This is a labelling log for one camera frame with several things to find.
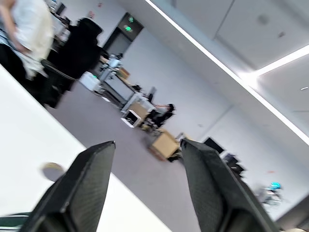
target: white desk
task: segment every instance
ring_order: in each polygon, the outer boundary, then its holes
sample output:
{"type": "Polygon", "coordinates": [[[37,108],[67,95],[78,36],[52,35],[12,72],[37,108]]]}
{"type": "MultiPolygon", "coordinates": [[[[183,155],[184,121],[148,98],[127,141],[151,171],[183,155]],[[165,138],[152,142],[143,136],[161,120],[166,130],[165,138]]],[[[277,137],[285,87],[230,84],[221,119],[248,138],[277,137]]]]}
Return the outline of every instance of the white desk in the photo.
{"type": "MultiPolygon", "coordinates": [[[[52,184],[41,173],[45,163],[67,169],[85,147],[2,66],[0,77],[0,215],[6,215],[34,208],[52,184]]],[[[171,230],[111,174],[98,231],[171,230]]]]}

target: led light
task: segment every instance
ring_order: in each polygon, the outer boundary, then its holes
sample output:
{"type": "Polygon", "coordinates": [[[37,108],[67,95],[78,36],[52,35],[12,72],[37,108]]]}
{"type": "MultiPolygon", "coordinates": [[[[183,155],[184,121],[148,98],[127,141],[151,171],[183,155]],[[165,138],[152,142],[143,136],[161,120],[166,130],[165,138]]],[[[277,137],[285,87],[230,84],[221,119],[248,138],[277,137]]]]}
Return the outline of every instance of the led light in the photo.
{"type": "Polygon", "coordinates": [[[265,106],[271,113],[273,113],[281,122],[283,122],[291,131],[293,131],[301,140],[309,145],[309,137],[302,132],[297,126],[295,126],[287,117],[280,113],[273,105],[266,101],[261,95],[253,90],[243,79],[233,73],[228,67],[226,67],[220,60],[218,60],[213,54],[211,54],[206,48],[204,48],[198,41],[196,41],[191,35],[182,29],[175,21],[168,17],[160,8],[158,8],[151,0],[145,0],[152,8],[154,8],[160,15],[162,15],[175,29],[177,29],[186,39],[188,39],[196,48],[204,53],[209,59],[211,59],[216,65],[218,65],[223,71],[225,71],[230,77],[232,77],[238,84],[240,84],[245,90],[247,90],[252,96],[254,96],[263,106],[265,106]]]}
{"type": "Polygon", "coordinates": [[[303,47],[303,48],[300,48],[299,50],[281,58],[281,59],[278,59],[277,61],[271,63],[271,64],[268,64],[266,65],[265,67],[262,67],[261,69],[259,70],[256,70],[254,71],[253,73],[256,75],[256,76],[261,76],[267,72],[270,72],[276,68],[279,68],[287,63],[290,63],[298,58],[301,58],[305,55],[308,55],[309,54],[309,45],[303,47]]]}

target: blue object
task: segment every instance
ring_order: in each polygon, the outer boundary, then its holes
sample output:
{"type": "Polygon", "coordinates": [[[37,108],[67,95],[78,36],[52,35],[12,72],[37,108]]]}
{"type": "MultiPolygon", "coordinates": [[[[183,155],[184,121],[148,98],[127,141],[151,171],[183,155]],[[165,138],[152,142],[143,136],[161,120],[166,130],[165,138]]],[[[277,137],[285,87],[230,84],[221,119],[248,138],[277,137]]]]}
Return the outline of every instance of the blue object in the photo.
{"type": "Polygon", "coordinates": [[[281,184],[279,182],[271,182],[269,189],[270,190],[281,189],[281,184]]]}

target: small object on desk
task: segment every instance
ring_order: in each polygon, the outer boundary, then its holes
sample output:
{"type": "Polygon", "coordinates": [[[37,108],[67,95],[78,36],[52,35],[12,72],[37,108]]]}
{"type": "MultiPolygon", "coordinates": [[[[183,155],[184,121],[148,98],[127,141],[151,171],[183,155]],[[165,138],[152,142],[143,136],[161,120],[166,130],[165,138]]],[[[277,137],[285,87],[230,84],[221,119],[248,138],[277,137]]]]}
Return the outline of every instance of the small object on desk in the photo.
{"type": "Polygon", "coordinates": [[[42,172],[47,179],[54,182],[56,182],[65,173],[63,167],[57,163],[45,164],[42,168],[42,172]]]}

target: person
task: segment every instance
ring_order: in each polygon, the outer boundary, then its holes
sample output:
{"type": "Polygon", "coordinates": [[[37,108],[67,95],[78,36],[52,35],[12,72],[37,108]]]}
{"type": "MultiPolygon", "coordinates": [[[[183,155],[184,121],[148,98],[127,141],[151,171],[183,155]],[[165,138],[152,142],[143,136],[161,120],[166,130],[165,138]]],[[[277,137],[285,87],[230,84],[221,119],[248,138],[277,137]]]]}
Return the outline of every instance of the person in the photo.
{"type": "Polygon", "coordinates": [[[20,83],[42,70],[53,42],[44,0],[0,0],[0,64],[20,83]]]}

